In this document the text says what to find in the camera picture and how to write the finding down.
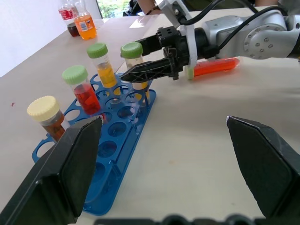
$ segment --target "rack hole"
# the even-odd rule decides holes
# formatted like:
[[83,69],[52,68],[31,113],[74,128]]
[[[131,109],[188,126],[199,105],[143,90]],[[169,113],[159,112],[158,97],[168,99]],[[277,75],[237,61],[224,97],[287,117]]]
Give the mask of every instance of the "rack hole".
[[54,142],[46,142],[37,150],[37,157],[41,158],[52,146]]
[[139,93],[130,93],[129,95],[127,95],[126,101],[129,103],[134,103],[134,102],[141,100],[141,98],[142,98],[142,95]]
[[97,91],[99,88],[99,85],[94,83],[94,84],[92,84],[92,87],[94,88],[94,91]]
[[112,99],[109,99],[107,102],[106,102],[106,104],[105,104],[105,107],[106,108],[108,108],[108,109],[112,109],[112,108],[115,108],[116,107],[116,105],[118,104],[118,103],[120,103],[120,99],[119,98],[112,98]]
[[108,128],[108,134],[112,137],[118,137],[126,131],[126,124],[123,122],[116,122]]
[[65,118],[67,120],[75,120],[80,114],[80,111],[78,109],[73,109],[65,115]]
[[118,116],[122,119],[131,117],[135,113],[135,109],[131,106],[125,106],[118,111]]
[[76,101],[75,101],[75,105],[76,105],[76,106],[80,106],[80,104],[79,104],[79,102],[78,102],[77,99],[76,99]]
[[99,145],[98,156],[101,158],[107,158],[112,156],[117,150],[117,144],[113,141],[106,141]]
[[92,207],[90,205],[88,205],[87,203],[85,203],[83,205],[83,209],[86,210],[86,211],[89,211]]
[[105,174],[105,166],[102,163],[96,163],[94,175],[92,178],[92,183],[95,183],[98,180],[100,180],[104,174]]
[[119,87],[117,87],[117,88],[113,91],[113,93],[114,93],[115,95],[124,95],[124,94],[127,94],[127,93],[128,93],[128,87],[125,86],[125,85],[119,86]]
[[110,112],[104,112],[101,114],[103,116],[103,123],[109,123],[112,120],[113,115]]
[[96,76],[94,77],[93,81],[99,82],[99,81],[100,81],[100,76],[99,76],[99,75],[96,75]]
[[109,96],[109,92],[106,90],[102,90],[97,93],[97,96],[99,97],[99,99],[106,99]]

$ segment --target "black cable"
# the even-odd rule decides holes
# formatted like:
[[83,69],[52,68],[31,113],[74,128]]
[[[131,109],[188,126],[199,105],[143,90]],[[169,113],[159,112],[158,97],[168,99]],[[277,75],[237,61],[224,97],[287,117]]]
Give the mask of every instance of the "black cable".
[[249,17],[247,20],[245,20],[237,29],[235,29],[220,45],[219,49],[221,50],[233,37],[236,35],[243,27],[245,27],[248,23],[259,17],[260,15],[272,11],[272,10],[279,10],[283,16],[287,16],[286,11],[278,6],[271,6],[268,8],[263,9],[262,11],[259,11],[258,13],[255,13],[253,16]]
[[[196,22],[198,22],[199,20],[201,20],[203,17],[206,16],[206,14],[208,14],[215,6],[217,6],[219,3],[221,3],[222,1],[225,0],[214,0],[212,3],[210,3],[201,13],[199,13],[197,16],[193,17],[190,20],[186,20],[186,18],[181,18],[178,22],[181,25],[192,25]],[[234,0],[234,1],[238,1],[242,4],[244,4],[246,7],[248,7],[252,12],[254,13],[258,13],[257,9],[248,1],[248,0]]]

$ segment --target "blue test tube rack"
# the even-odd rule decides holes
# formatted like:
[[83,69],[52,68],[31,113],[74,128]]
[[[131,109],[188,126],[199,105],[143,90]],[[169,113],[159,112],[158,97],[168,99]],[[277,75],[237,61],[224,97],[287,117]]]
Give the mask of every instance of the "blue test tube rack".
[[[84,203],[83,210],[93,215],[106,214],[113,205],[126,169],[141,136],[143,127],[156,98],[154,90],[149,90],[146,98],[145,90],[134,90],[131,83],[124,83],[117,74],[117,85],[112,89],[102,86],[94,75],[90,83],[99,99],[101,110],[97,115],[104,116],[101,138],[99,140],[95,172]],[[90,116],[85,114],[75,99],[65,111],[67,115],[72,110],[80,114],[70,125]],[[32,153],[32,159],[37,162],[38,150],[41,146],[54,140],[47,134]]]

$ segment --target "bottle label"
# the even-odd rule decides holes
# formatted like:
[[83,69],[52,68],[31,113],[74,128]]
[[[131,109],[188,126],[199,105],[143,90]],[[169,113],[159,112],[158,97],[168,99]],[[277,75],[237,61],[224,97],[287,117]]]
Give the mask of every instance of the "bottle label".
[[59,13],[61,14],[61,17],[63,20],[69,20],[73,18],[73,13],[72,11],[68,11],[68,10],[58,10]]
[[75,22],[75,24],[76,24],[76,27],[79,32],[88,31],[95,27],[94,22],[91,17],[89,17],[81,22]]

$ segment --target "grey sleeve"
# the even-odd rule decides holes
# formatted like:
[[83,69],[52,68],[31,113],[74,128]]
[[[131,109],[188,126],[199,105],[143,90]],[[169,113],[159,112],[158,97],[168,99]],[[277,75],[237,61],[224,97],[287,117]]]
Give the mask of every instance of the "grey sleeve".
[[300,15],[300,0],[278,0],[278,5],[289,15]]

